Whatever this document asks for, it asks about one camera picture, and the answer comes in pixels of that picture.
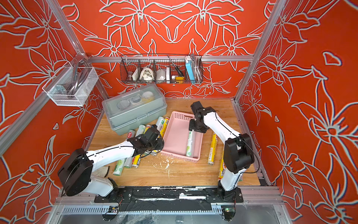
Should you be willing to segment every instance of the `clear plastic box lid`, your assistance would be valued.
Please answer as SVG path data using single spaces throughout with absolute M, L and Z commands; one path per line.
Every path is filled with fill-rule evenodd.
M 139 87 L 102 102 L 111 129 L 141 120 L 166 107 L 164 95 L 155 84 Z

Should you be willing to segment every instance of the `red wallpaper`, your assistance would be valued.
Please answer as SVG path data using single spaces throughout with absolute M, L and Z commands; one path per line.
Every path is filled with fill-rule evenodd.
M 59 0 L 87 55 L 195 53 L 251 55 L 273 0 L 85 1 Z M 138 87 L 120 82 L 117 63 L 97 63 L 110 96 Z M 166 97 L 233 97 L 248 62 L 204 64 L 200 85 L 158 85 Z
M 357 1 L 288 1 L 240 100 L 295 223 L 357 223 Z
M 0 2 L 0 134 L 75 55 L 44 0 Z M 41 109 L 0 161 L 0 223 L 44 223 L 61 183 L 57 170 L 85 147 L 101 113 L 95 89 L 84 107 Z
M 0 2 L 0 135 L 76 54 L 44 0 Z
M 102 98 L 95 87 L 84 107 L 49 100 L 1 157 L 0 223 L 44 223 L 61 182 L 57 171 L 74 149 L 85 148 Z

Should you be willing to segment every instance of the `white robotic arm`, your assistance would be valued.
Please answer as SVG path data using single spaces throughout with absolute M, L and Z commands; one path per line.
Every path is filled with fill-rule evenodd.
M 63 189 L 68 196 L 80 192 L 94 193 L 103 197 L 116 199 L 118 189 L 110 178 L 92 174 L 96 169 L 123 158 L 143 154 L 145 151 L 158 150 L 164 147 L 163 138 L 153 125 L 144 134 L 111 147 L 87 151 L 75 150 L 58 171 Z
M 211 128 L 225 145 L 224 163 L 227 167 L 219 187 L 224 191 L 232 191 L 246 169 L 255 161 L 251 140 L 247 134 L 240 134 L 225 123 L 211 108 L 203 108 L 201 103 L 194 102 L 191 109 L 195 120 L 190 121 L 189 129 L 205 133 Z
M 224 144 L 229 138 L 234 139 L 240 135 L 239 132 L 235 131 L 227 123 L 225 123 L 216 112 L 206 114 L 204 116 L 204 124 L 211 128 Z M 224 177 L 220 180 L 221 186 L 225 189 L 225 191 L 233 190 L 237 187 L 237 182 L 245 171 L 245 168 L 240 169 L 237 173 L 226 170 Z

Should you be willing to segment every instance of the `screwdriver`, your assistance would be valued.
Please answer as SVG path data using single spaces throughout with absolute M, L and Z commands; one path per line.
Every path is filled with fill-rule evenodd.
M 169 57 L 169 55 L 167 55 L 167 56 L 168 56 L 168 58 L 170 59 L 170 61 L 173 63 L 173 65 L 174 65 L 174 67 L 175 67 L 175 70 L 178 72 L 178 76 L 184 77 L 182 71 L 180 71 L 180 69 L 178 68 L 178 66 L 176 66 L 176 65 L 174 64 L 174 62 L 171 60 L 171 58 Z

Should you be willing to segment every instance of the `wooden platform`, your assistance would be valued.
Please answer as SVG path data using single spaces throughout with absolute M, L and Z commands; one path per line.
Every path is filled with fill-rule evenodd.
M 167 99 L 167 117 L 173 111 L 192 113 L 190 105 L 196 100 Z M 233 129 L 240 132 L 232 103 L 227 100 L 203 100 L 204 107 L 211 106 L 219 110 L 220 117 Z M 218 182 L 219 167 L 223 155 L 223 143 L 218 141 L 215 164 L 207 164 L 210 143 L 213 131 L 208 130 L 203 136 L 200 160 L 197 163 L 168 157 L 166 155 L 147 156 L 142 159 L 139 168 L 124 168 L 121 176 L 112 175 L 116 162 L 111 163 L 108 177 L 113 178 L 119 186 L 216 186 Z M 117 135 L 111 130 L 107 118 L 103 116 L 88 150 L 97 150 L 107 146 L 119 144 L 126 139 L 126 134 Z M 253 165 L 247 170 L 254 172 Z M 239 185 L 260 185 L 255 173 L 246 173 Z

